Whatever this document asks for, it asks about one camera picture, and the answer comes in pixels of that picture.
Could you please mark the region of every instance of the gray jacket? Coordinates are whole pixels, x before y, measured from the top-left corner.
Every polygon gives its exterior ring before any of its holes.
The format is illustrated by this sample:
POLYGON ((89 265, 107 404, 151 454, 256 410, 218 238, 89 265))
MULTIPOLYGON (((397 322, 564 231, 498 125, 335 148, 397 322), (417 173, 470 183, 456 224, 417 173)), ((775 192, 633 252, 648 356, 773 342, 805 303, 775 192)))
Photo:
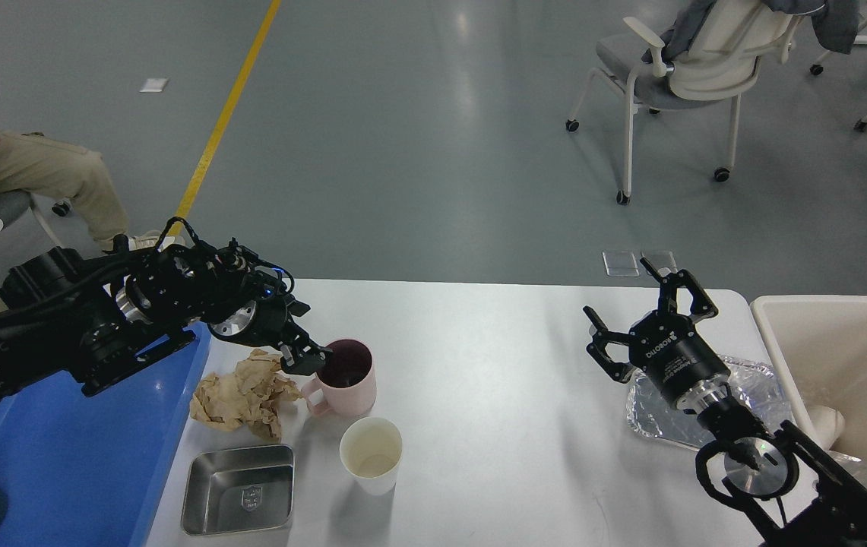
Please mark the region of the gray jacket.
MULTIPOLYGON (((853 48, 858 30, 858 0, 761 0, 773 11, 785 14, 807 14, 812 18, 815 35, 823 48, 848 53, 853 48)), ((717 0, 693 0, 676 15, 676 22, 660 36, 666 42, 663 60, 669 62, 690 49, 697 33, 704 26, 710 8, 717 0)), ((649 52, 645 62, 652 62, 649 52)))

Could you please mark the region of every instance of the sneaker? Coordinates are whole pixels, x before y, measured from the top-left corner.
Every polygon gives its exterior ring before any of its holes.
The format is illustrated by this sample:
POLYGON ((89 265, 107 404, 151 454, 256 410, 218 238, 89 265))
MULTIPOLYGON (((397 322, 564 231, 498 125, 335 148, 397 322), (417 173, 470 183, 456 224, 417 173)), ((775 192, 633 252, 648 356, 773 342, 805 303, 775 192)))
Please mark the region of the sneaker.
MULTIPOLYGON (((149 232, 144 233, 142 236, 130 236, 130 250, 135 251, 139 249, 149 249, 156 246, 156 241, 160 238, 160 231, 158 229, 152 229, 149 232)), ((176 243, 177 245, 185 245, 183 236, 166 236, 163 238, 163 244, 160 245, 161 249, 164 249, 170 245, 176 243)))

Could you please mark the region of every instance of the pink mug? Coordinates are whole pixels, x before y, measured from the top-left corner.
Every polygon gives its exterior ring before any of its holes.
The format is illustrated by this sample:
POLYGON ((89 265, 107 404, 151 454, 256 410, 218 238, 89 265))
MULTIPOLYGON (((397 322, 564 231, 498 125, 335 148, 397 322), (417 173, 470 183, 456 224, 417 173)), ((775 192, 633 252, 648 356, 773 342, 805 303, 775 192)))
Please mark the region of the pink mug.
POLYGON ((340 416, 359 416, 375 402, 375 367, 368 347, 358 340, 329 343, 331 356, 325 367, 302 386, 305 405, 312 416, 334 412, 340 416), (321 391, 322 402, 312 405, 311 395, 321 391))

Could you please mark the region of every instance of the dark liquid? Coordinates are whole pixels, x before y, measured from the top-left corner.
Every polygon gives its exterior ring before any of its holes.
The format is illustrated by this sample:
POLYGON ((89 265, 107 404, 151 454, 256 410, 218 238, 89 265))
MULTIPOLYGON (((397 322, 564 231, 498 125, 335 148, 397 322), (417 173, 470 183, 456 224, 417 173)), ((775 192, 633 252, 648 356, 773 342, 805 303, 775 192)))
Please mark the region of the dark liquid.
POLYGON ((318 371, 318 380, 329 387, 352 387, 363 381, 372 369, 372 354, 355 340, 336 340, 329 343, 331 356, 318 371))

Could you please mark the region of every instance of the blue table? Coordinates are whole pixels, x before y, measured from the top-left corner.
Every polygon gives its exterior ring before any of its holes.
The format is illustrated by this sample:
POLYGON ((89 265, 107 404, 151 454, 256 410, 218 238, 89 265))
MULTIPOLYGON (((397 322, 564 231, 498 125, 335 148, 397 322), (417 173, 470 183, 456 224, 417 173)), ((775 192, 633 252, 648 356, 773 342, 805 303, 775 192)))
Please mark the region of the blue table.
POLYGON ((85 397, 66 372, 0 402, 7 545, 142 545, 200 380, 210 332, 85 397))

